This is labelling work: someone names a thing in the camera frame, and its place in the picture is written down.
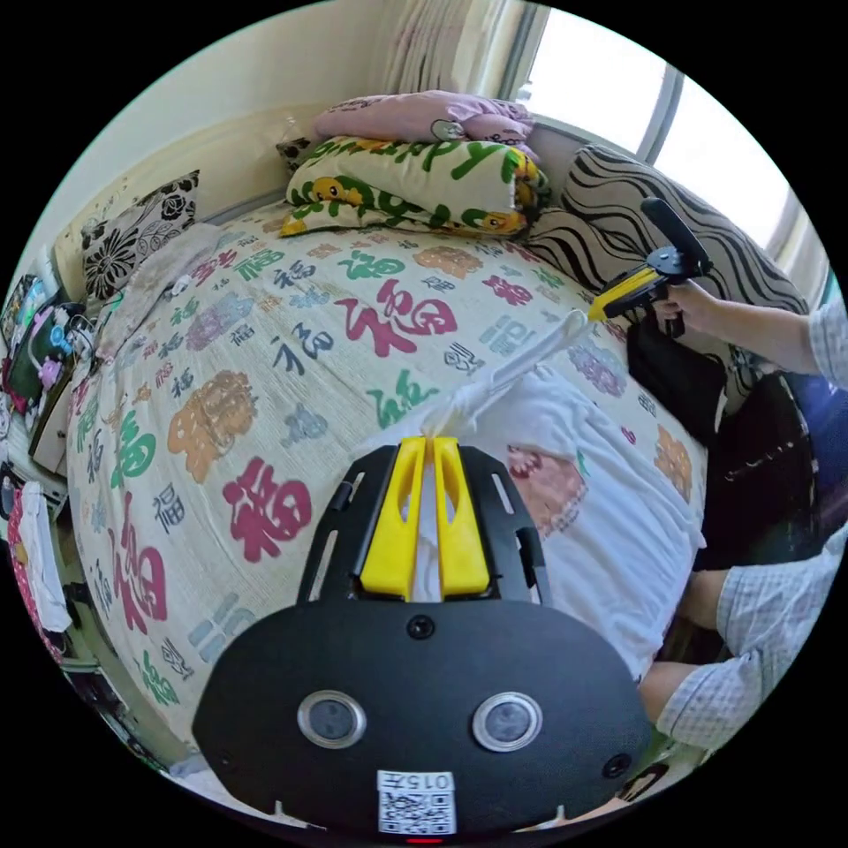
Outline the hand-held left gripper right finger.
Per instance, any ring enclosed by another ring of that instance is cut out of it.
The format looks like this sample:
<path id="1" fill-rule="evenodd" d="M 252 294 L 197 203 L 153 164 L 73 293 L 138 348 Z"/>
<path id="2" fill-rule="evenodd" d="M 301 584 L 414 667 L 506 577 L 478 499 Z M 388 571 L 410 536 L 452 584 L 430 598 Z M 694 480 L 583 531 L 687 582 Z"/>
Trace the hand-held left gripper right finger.
<path id="1" fill-rule="evenodd" d="M 488 590 L 486 557 L 458 441 L 433 440 L 439 575 L 443 595 L 481 595 Z"/>

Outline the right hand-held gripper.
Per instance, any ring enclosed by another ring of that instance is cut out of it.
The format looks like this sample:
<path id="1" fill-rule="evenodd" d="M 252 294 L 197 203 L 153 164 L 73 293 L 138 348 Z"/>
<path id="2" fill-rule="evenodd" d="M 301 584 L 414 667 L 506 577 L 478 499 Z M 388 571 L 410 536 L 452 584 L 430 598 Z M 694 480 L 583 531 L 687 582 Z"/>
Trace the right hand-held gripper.
<path id="1" fill-rule="evenodd" d="M 616 276 L 598 293 L 588 309 L 591 322 L 606 322 L 638 310 L 653 311 L 672 285 L 705 276 L 713 265 L 703 253 L 688 254 L 669 246 L 653 251 L 631 271 Z"/>

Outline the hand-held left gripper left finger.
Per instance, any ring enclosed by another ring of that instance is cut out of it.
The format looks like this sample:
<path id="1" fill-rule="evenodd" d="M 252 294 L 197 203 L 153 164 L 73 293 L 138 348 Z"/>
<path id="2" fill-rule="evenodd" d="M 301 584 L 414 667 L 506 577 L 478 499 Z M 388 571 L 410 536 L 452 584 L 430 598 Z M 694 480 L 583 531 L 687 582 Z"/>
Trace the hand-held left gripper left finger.
<path id="1" fill-rule="evenodd" d="M 415 576 L 425 438 L 397 446 L 375 530 L 360 573 L 370 594 L 411 594 Z"/>

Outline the person's right hand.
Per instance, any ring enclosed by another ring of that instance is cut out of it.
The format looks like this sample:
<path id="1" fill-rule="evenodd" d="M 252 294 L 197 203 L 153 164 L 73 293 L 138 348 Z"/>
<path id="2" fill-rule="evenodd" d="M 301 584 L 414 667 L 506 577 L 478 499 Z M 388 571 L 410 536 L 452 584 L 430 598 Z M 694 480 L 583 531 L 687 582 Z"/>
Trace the person's right hand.
<path id="1" fill-rule="evenodd" d="M 719 329 L 725 304 L 694 282 L 672 285 L 667 296 L 655 302 L 664 320 L 681 318 L 688 329 L 714 335 Z"/>

